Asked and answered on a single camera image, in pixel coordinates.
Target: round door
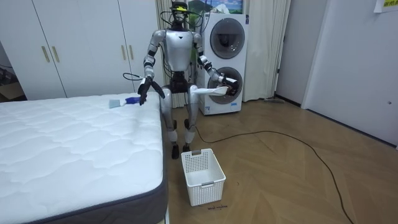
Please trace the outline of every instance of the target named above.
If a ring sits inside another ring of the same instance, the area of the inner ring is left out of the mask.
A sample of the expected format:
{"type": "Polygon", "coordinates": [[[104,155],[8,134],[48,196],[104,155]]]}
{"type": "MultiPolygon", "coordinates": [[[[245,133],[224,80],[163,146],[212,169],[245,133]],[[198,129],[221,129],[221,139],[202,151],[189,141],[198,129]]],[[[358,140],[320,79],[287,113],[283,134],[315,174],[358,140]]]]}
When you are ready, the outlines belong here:
{"type": "MultiPolygon", "coordinates": [[[[226,76],[227,78],[233,78],[233,79],[237,80],[238,83],[239,83],[239,88],[238,88],[238,91],[236,92],[236,94],[234,96],[228,96],[228,95],[210,96],[210,98],[215,103],[222,104],[222,105],[228,104],[228,103],[232,103],[234,100],[237,99],[239,94],[241,94],[241,92],[242,92],[242,87],[243,87],[242,76],[235,68],[231,68],[231,67],[223,67],[223,68],[218,69],[217,71],[220,72],[220,73],[224,73],[224,76],[226,76]]],[[[209,82],[207,84],[207,88],[217,88],[220,85],[221,84],[219,82],[209,79],[209,82]]]]}
{"type": "Polygon", "coordinates": [[[211,49],[220,58],[233,58],[242,50],[244,38],[244,29],[236,19],[222,19],[211,31],[211,49]]]}

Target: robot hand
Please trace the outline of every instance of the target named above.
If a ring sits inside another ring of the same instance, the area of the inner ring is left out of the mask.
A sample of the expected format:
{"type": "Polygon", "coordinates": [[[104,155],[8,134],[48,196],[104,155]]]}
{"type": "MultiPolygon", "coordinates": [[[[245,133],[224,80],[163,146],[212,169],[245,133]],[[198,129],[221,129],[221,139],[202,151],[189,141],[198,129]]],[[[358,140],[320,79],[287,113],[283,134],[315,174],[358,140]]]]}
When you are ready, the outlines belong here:
{"type": "Polygon", "coordinates": [[[227,95],[234,96],[238,92],[239,83],[237,80],[224,77],[222,84],[228,87],[228,91],[226,92],[227,95]]]}
{"type": "Polygon", "coordinates": [[[147,101],[147,92],[151,86],[160,95],[160,97],[162,97],[163,99],[165,98],[162,87],[160,87],[155,81],[153,81],[151,77],[146,77],[142,79],[141,84],[138,88],[138,94],[141,96],[139,99],[140,105],[143,105],[145,101],[147,101]]]}

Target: wardrobe door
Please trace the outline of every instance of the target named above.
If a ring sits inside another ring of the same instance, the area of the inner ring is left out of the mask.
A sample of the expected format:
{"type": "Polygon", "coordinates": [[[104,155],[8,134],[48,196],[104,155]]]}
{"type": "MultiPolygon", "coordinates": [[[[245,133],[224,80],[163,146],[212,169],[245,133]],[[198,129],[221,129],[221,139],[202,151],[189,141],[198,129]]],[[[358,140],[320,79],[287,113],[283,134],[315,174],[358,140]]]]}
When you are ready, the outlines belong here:
{"type": "Polygon", "coordinates": [[[32,1],[0,1],[0,41],[28,100],[65,97],[32,1]]]}
{"type": "MultiPolygon", "coordinates": [[[[157,13],[155,0],[119,0],[120,12],[123,21],[124,35],[126,37],[127,47],[129,49],[131,71],[136,75],[144,75],[144,57],[147,55],[147,49],[150,38],[157,26],[157,13]]],[[[161,49],[155,56],[156,63],[155,81],[164,85],[162,72],[162,53],[161,49]]],[[[141,81],[134,81],[134,88],[137,91],[141,81]]]]}
{"type": "Polygon", "coordinates": [[[117,0],[34,0],[68,97],[133,92],[117,0]]]}

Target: washing machine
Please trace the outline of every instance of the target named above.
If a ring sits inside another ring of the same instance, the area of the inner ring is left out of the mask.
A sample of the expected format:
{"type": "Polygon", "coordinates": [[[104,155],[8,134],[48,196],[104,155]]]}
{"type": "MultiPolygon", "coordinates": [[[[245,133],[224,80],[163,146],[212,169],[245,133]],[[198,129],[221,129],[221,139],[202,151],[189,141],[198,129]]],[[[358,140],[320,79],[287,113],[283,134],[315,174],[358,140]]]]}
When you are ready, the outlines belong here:
{"type": "MultiPolygon", "coordinates": [[[[205,14],[202,25],[203,50],[207,59],[220,73],[238,80],[235,96],[200,96],[200,110],[204,115],[240,111],[246,65],[249,18],[244,14],[205,14]]],[[[196,83],[199,88],[216,88],[219,83],[210,79],[205,69],[197,64],[196,83]]]]}

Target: bed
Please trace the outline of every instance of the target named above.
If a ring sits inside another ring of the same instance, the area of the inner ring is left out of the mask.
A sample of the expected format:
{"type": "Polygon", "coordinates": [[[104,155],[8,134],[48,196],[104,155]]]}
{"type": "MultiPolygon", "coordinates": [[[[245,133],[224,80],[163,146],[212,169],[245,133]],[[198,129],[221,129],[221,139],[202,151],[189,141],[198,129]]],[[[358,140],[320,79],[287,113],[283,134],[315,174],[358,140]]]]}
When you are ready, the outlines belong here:
{"type": "Polygon", "coordinates": [[[150,223],[167,209],[159,97],[0,103],[0,223],[150,223]]]}

